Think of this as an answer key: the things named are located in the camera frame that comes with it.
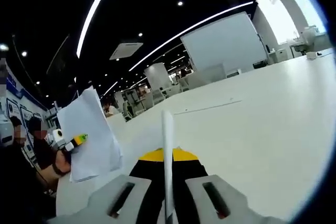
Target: office desk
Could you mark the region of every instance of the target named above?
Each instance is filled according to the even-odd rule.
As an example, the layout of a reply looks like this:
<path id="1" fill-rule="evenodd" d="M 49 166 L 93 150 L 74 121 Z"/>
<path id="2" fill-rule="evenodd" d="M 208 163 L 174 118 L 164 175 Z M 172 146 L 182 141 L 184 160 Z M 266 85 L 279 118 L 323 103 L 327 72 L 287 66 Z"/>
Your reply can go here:
<path id="1" fill-rule="evenodd" d="M 335 76 L 333 55 L 299 57 L 174 95 L 126 123 L 119 139 L 128 152 L 123 170 L 77 184 L 59 181 L 57 214 L 80 210 L 93 191 L 127 174 L 139 157 L 129 149 L 142 148 L 139 135 L 168 109 L 177 142 L 209 174 L 240 190 L 259 214 L 290 220 L 315 190 L 334 147 Z M 159 138 L 148 139 L 146 148 L 154 150 Z"/>

